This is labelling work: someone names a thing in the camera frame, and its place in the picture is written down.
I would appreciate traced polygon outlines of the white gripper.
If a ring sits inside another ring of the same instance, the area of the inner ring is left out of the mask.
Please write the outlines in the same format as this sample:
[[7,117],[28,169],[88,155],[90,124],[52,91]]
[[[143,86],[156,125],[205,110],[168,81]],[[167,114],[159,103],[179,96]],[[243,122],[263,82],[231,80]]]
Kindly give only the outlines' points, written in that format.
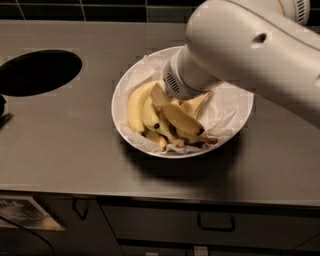
[[[187,46],[179,49],[164,66],[163,80],[168,93],[179,100],[193,99],[222,83],[193,60]],[[171,102],[159,84],[151,90],[151,98],[156,107]]]

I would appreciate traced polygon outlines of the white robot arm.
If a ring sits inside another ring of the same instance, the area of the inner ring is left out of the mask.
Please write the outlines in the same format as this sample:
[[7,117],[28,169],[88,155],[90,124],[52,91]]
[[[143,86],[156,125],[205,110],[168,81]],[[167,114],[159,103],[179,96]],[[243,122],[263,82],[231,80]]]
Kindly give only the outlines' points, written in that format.
[[320,36],[310,0],[206,0],[164,66],[169,94],[195,98],[228,82],[320,127]]

